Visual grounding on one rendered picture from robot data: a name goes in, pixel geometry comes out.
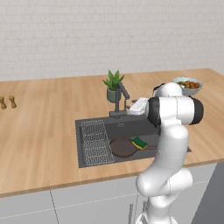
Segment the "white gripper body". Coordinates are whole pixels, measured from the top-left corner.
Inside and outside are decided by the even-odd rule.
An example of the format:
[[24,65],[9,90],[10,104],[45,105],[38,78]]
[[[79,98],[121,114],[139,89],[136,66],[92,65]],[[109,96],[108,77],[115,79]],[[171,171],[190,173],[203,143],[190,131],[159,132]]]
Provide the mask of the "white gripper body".
[[130,108],[129,113],[133,116],[143,115],[145,112],[148,98],[139,98]]

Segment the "dark grey sink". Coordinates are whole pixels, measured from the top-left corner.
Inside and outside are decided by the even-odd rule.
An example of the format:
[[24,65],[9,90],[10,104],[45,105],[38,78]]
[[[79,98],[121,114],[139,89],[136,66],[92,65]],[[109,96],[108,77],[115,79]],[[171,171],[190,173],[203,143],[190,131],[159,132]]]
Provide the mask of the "dark grey sink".
[[[81,133],[81,123],[96,120],[103,120],[109,142],[116,137],[129,137],[131,139],[139,137],[149,145],[158,146],[158,138],[159,138],[158,131],[143,115],[140,116],[126,115],[121,116],[119,119],[115,119],[114,117],[98,117],[92,119],[76,120],[75,121],[76,143],[78,151],[78,162],[80,168],[89,167],[86,165],[85,160],[85,152],[83,149],[83,140]],[[144,158],[154,158],[156,151],[157,149],[139,150],[131,157],[126,158],[116,157],[112,153],[115,160],[113,163],[121,163]]]

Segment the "green and yellow sponge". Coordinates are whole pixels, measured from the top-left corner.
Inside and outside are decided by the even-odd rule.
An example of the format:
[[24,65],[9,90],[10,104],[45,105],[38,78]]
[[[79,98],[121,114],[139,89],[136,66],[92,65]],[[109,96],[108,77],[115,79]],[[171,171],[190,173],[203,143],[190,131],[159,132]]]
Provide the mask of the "green and yellow sponge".
[[132,143],[135,145],[136,148],[140,150],[143,150],[147,147],[147,143],[141,140],[138,136],[132,140]]

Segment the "dark brown pan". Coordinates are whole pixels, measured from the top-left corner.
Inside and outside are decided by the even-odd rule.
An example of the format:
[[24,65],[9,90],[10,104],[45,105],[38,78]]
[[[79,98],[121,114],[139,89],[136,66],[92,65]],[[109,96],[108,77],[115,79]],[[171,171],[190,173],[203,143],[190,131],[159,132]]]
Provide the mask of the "dark brown pan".
[[118,158],[129,158],[137,151],[155,150],[157,148],[156,145],[149,145],[147,143],[147,147],[143,150],[140,150],[135,147],[135,145],[132,143],[132,140],[133,139],[129,137],[117,136],[109,143],[111,152]]

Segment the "dark grey tap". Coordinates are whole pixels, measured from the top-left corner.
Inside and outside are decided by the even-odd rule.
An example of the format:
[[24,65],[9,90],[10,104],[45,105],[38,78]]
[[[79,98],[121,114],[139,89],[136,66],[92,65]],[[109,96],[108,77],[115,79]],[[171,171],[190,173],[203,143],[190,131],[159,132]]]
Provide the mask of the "dark grey tap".
[[128,114],[127,109],[124,110],[119,109],[119,95],[123,94],[124,100],[127,101],[130,98],[127,90],[121,82],[116,84],[115,89],[115,110],[109,112],[110,117],[114,117],[115,119],[119,119],[121,116],[126,116]]

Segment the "green plant in grey pot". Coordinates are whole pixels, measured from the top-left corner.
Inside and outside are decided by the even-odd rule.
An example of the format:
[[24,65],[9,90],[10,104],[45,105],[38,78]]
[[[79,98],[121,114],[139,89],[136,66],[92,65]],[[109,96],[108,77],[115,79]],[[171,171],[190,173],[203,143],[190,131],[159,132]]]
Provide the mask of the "green plant in grey pot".
[[107,99],[109,102],[116,102],[116,84],[121,82],[123,78],[124,76],[120,75],[119,71],[116,71],[115,74],[108,71],[108,78],[103,80],[103,83],[107,86]]

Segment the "pale blue bowl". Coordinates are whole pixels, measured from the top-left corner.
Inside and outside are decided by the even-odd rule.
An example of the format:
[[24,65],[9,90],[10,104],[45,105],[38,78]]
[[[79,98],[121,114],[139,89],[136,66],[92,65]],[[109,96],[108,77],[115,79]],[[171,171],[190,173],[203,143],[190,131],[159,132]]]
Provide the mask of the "pale blue bowl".
[[181,87],[183,95],[196,95],[203,87],[203,84],[200,80],[196,80],[196,79],[190,78],[190,77],[177,77],[177,78],[174,78],[172,81],[177,84],[179,81],[193,81],[193,82],[198,82],[200,84],[200,87],[197,89],[187,89],[187,88]]

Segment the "orange and brown food pile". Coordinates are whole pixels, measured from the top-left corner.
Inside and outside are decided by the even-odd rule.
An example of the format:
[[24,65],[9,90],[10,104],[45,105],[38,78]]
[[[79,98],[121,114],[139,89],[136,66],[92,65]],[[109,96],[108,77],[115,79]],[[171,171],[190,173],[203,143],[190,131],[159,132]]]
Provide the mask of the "orange and brown food pile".
[[187,89],[197,89],[200,87],[200,84],[198,82],[193,82],[193,81],[189,81],[189,80],[179,81],[178,84],[182,88],[187,88]]

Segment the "grey cupboard drawer front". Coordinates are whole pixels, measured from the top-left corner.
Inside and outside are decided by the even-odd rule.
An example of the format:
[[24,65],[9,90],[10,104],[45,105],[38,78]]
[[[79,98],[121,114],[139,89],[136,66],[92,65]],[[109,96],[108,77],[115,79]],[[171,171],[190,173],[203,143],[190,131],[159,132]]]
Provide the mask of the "grey cupboard drawer front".
[[136,178],[118,178],[52,190],[54,205],[66,207],[136,194]]
[[0,218],[53,209],[49,191],[0,198]]

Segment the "grey cupboard door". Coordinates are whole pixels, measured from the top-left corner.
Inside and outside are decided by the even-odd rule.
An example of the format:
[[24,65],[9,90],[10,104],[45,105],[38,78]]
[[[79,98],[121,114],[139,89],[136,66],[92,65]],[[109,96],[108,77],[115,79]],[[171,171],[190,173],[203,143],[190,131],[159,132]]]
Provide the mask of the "grey cupboard door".
[[137,195],[126,195],[56,208],[59,224],[128,224],[130,204]]
[[0,224],[58,224],[53,210],[0,219]]

